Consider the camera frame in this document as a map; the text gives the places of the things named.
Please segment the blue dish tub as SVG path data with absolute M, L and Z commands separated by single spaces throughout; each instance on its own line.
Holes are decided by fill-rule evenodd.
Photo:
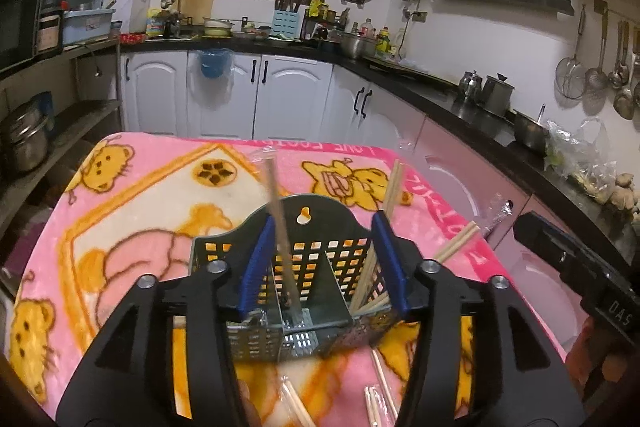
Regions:
M 63 46 L 107 37 L 111 32 L 114 9 L 67 11 L 63 16 Z

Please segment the white lower kitchen cabinets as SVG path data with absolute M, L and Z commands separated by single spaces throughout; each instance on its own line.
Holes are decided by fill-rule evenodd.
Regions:
M 396 148 L 409 143 L 411 165 L 466 219 L 495 216 L 499 200 L 514 213 L 535 211 L 564 227 L 537 191 L 489 156 L 501 124 L 474 110 L 437 117 L 422 95 L 394 94 L 327 62 L 270 54 L 237 53 L 227 77 L 201 71 L 203 53 L 125 53 L 120 90 L 125 128 L 181 138 L 254 139 Z

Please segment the chopsticks on blanket edge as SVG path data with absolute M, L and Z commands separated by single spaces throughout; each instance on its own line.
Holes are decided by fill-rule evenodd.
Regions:
M 433 259 L 438 263 L 446 262 L 449 258 L 457 254 L 469 241 L 472 241 L 479 231 L 480 227 L 475 221 L 469 222 L 456 236 L 450 239 L 450 241 L 434 254 Z

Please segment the steel kettle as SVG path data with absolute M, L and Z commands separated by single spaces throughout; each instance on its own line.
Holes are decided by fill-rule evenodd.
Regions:
M 473 72 L 465 72 L 459 81 L 459 93 L 465 100 L 477 102 L 482 94 L 483 78 L 473 70 Z

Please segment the plastic bag with vegetables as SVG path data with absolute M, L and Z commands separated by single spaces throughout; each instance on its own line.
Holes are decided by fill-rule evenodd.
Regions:
M 599 117 L 588 117 L 574 131 L 548 119 L 544 167 L 574 181 L 584 193 L 604 205 L 613 193 L 616 161 L 610 158 L 608 130 Z

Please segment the steel pot on shelf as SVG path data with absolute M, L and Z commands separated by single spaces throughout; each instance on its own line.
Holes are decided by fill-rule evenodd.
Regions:
M 1 152 L 16 174 L 34 170 L 47 157 L 49 117 L 37 100 L 30 100 L 9 113 L 1 123 Z

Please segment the loose wooden chopsticks pair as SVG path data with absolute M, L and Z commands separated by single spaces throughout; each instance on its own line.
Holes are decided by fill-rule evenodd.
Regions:
M 367 385 L 363 388 L 367 420 L 371 427 L 395 426 L 398 415 L 397 405 L 378 350 L 371 350 L 371 360 L 376 384 Z

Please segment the blue hanging bucket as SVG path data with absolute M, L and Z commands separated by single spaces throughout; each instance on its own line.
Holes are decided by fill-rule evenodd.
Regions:
M 202 75 L 210 80 L 231 75 L 233 52 L 229 49 L 209 49 L 198 52 Z

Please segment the steel coffee pot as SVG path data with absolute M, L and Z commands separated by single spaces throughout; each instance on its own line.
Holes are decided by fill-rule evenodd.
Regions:
M 508 83 L 505 75 L 488 75 L 480 94 L 480 105 L 487 113 L 503 117 L 510 107 L 511 95 L 514 91 L 512 84 Z

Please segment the pink cartoon bear blanket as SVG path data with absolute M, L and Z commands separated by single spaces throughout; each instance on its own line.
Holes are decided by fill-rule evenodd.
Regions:
M 267 202 L 258 165 L 269 145 L 277 149 L 281 195 L 329 196 L 367 228 L 400 154 L 140 132 L 109 135 L 88 153 L 26 263 L 9 329 L 9 365 L 38 412 L 54 420 L 82 355 L 138 277 L 184 277 L 192 239 L 230 232 Z M 394 231 L 434 257 L 469 221 L 413 169 L 404 176 Z M 399 323 L 375 348 L 398 410 L 418 334 L 418 324 Z M 371 350 L 235 362 L 235 369 L 258 426 L 370 426 L 363 388 L 376 384 Z

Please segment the dark green utensil basket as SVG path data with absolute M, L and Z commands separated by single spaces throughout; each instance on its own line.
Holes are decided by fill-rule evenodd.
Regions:
M 282 208 L 303 320 L 295 322 L 288 309 L 282 259 L 274 255 L 253 310 L 242 322 L 227 325 L 233 358 L 281 362 L 378 343 L 399 321 L 390 305 L 376 300 L 385 291 L 380 273 L 374 274 L 367 306 L 349 309 L 370 246 L 369 230 L 345 205 L 326 196 L 285 197 Z

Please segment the black microwave oven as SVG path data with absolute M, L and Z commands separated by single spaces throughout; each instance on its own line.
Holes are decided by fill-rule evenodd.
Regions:
M 40 0 L 0 0 L 0 67 L 12 68 L 35 54 Z

